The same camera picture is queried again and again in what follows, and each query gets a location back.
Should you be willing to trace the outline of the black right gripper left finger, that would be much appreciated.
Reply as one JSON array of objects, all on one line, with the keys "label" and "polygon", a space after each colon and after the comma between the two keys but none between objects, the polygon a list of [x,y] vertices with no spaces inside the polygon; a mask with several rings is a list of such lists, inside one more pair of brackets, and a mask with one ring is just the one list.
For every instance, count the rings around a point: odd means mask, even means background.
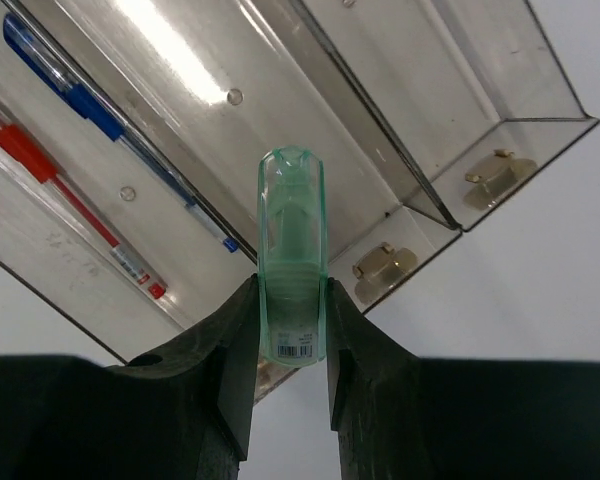
[{"label": "black right gripper left finger", "polygon": [[0,479],[234,479],[257,363],[256,277],[124,366],[0,356]]}]

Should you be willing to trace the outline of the red pen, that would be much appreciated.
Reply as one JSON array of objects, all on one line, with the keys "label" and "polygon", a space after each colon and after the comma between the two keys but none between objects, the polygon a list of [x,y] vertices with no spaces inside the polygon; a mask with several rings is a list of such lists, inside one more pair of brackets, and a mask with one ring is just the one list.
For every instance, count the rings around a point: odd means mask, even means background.
[{"label": "red pen", "polygon": [[88,203],[88,198],[72,185],[54,160],[1,109],[0,148],[45,190],[70,207],[79,223],[89,227],[96,238],[106,244],[111,259],[137,287],[154,300],[165,296],[167,284],[155,270],[136,254],[105,216]]}]

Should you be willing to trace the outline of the green correction tape case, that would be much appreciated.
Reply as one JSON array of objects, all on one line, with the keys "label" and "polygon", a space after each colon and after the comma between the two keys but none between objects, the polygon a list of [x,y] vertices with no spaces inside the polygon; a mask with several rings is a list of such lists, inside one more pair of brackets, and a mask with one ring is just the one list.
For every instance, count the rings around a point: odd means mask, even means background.
[{"label": "green correction tape case", "polygon": [[322,161],[298,146],[272,150],[258,169],[260,349],[303,368],[326,356],[328,241]]}]

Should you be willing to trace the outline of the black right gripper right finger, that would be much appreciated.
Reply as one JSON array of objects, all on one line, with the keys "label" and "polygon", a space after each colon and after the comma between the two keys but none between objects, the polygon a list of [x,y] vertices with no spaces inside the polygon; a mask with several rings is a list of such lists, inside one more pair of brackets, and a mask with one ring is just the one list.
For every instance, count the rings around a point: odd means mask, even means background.
[{"label": "black right gripper right finger", "polygon": [[600,479],[600,362],[419,357],[326,287],[345,479]]}]

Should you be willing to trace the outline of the blue pen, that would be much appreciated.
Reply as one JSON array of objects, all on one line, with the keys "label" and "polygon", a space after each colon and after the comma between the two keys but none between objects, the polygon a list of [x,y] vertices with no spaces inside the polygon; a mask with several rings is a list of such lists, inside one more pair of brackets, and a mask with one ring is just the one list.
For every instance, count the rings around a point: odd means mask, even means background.
[{"label": "blue pen", "polygon": [[35,37],[13,13],[5,15],[2,24],[6,44],[23,62],[80,117],[91,121],[113,142],[124,144],[166,186],[181,199],[184,208],[229,252],[239,250],[238,242],[212,219],[175,170],[160,162],[148,148],[132,138],[128,130],[82,85],[63,64]]}]

